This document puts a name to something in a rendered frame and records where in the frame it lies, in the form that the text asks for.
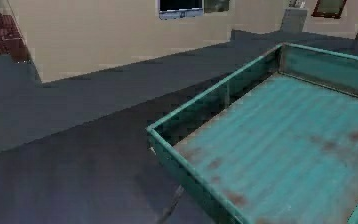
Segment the grey trash can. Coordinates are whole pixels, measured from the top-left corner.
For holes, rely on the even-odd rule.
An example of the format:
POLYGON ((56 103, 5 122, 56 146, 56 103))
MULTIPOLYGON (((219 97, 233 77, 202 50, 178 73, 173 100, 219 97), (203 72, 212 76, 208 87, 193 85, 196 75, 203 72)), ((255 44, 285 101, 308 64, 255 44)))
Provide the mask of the grey trash can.
POLYGON ((305 8, 286 8, 280 30, 289 33, 302 32, 307 14, 308 10, 305 8))

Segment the teal metal tray table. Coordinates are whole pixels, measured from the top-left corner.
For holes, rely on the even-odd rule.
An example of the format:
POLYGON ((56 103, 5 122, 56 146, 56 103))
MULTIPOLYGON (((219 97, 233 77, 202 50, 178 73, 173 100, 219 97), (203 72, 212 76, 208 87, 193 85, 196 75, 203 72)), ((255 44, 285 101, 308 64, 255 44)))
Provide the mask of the teal metal tray table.
POLYGON ((358 56, 278 44, 147 133, 214 224, 358 224, 358 56))

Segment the blue framed window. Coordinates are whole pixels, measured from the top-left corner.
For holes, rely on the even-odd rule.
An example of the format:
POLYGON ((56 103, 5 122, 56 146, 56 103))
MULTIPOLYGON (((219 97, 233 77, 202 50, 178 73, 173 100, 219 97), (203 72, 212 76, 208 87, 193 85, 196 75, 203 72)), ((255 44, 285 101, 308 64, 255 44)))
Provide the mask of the blue framed window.
POLYGON ((201 16, 204 12, 202 0, 159 0, 161 20, 201 16))

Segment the grey framed picture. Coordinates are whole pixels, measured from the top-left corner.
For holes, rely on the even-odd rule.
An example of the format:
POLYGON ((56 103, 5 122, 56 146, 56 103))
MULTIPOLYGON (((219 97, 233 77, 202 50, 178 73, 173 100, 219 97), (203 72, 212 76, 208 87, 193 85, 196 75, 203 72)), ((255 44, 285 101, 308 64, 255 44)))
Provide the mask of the grey framed picture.
POLYGON ((230 7, 230 0, 204 0, 204 12, 225 12, 230 7))

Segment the dark red framed picture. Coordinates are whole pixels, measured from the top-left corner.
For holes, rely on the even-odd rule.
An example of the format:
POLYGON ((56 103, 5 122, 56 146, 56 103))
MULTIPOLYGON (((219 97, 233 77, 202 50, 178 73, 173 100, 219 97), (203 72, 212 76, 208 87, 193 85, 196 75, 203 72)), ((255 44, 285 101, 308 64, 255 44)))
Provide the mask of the dark red framed picture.
POLYGON ((347 0, 317 0, 313 17, 340 19, 347 0))

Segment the dark red sofa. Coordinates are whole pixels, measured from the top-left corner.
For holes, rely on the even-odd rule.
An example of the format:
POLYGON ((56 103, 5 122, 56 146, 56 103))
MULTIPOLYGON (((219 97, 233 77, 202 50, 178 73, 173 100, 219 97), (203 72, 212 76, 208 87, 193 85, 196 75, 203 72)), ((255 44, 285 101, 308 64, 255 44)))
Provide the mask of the dark red sofa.
POLYGON ((17 63, 28 62, 30 53, 14 18, 0 12, 0 55, 10 55, 17 63))

